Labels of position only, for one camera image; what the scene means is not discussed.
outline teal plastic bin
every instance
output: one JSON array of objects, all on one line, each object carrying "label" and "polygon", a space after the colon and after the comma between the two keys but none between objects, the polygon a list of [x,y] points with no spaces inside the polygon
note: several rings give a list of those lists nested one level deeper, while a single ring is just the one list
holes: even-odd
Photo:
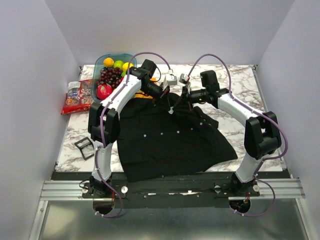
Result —
[{"label": "teal plastic bin", "polygon": [[[91,96],[93,100],[97,103],[100,103],[101,100],[97,98],[96,92],[98,87],[98,78],[100,76],[100,70],[104,67],[104,60],[106,58],[112,58],[114,61],[121,60],[124,63],[127,63],[132,58],[132,55],[130,54],[107,54],[99,57],[94,65],[94,71],[93,71],[93,79],[92,79],[92,88],[91,88]],[[137,59],[134,58],[131,62],[133,66],[137,66]]]}]

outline black t-shirt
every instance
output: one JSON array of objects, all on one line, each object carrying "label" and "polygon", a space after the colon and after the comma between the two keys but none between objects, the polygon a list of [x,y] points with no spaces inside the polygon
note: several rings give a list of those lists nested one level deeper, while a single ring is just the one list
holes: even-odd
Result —
[{"label": "black t-shirt", "polygon": [[118,154],[129,182],[203,172],[233,160],[237,154],[217,129],[218,122],[199,107],[192,111],[169,93],[154,106],[151,99],[133,98],[120,114]]}]

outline white wall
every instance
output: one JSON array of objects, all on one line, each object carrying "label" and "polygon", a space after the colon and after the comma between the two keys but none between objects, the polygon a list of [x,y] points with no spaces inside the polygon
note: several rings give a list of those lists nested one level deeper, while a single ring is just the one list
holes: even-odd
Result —
[{"label": "white wall", "polygon": [[[191,64],[257,64],[294,0],[45,0],[75,58],[153,51]],[[157,63],[159,58],[152,58]],[[210,57],[202,63],[218,63]]]},{"label": "white wall", "polygon": [[277,113],[289,151],[288,169],[301,178],[320,233],[320,1],[296,0],[258,65],[268,108]]},{"label": "white wall", "polygon": [[43,0],[0,3],[0,239],[26,240],[67,118],[79,68]]}]

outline red snack bag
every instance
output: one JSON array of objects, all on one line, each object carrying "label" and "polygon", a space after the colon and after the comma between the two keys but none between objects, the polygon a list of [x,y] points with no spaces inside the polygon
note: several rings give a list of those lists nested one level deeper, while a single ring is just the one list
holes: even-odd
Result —
[{"label": "red snack bag", "polygon": [[72,81],[68,84],[68,92],[61,114],[73,114],[88,111],[94,102],[91,97],[92,79]]}]

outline marble table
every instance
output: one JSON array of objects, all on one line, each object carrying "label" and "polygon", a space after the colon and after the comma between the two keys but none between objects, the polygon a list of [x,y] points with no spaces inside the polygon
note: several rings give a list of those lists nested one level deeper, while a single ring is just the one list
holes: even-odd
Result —
[{"label": "marble table", "polygon": [[[168,67],[164,64],[158,65],[161,74],[168,72]],[[191,65],[171,65],[173,73],[180,76],[181,73],[189,73]],[[249,65],[230,65],[232,79],[232,92],[242,101],[250,106],[264,110],[263,103],[258,91],[257,83],[254,78],[253,70]],[[220,88],[227,88],[229,85],[227,72],[222,65],[197,65],[192,72],[191,88],[197,90],[202,87],[200,73],[207,70],[214,70],[217,74]],[[85,65],[80,79],[90,79],[93,77],[94,65]],[[180,94],[182,84],[170,88],[172,93]],[[210,167],[207,172],[233,172],[240,166],[245,155],[244,148],[244,127],[232,118],[229,114],[215,109],[210,104],[199,105],[203,112],[211,118],[219,121],[219,130],[235,149],[238,159],[218,163]],[[90,137],[88,133],[89,112],[73,113],[70,116],[68,126],[65,132],[64,140],[61,146],[60,154],[57,160],[57,172],[91,172],[94,168],[94,158],[84,160],[79,149],[74,145],[75,142]],[[119,156],[117,143],[113,144],[111,155],[111,170],[113,172],[123,172]],[[265,162],[261,171],[282,171],[281,161],[279,159]]]}]

